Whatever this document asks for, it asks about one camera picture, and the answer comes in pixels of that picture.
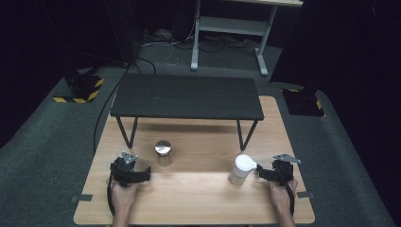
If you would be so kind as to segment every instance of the jar lid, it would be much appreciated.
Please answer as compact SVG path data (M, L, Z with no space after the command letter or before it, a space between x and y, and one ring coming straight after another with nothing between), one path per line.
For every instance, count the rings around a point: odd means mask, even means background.
M160 156L167 156L171 151L171 144L166 140L161 140L155 145L156 153Z

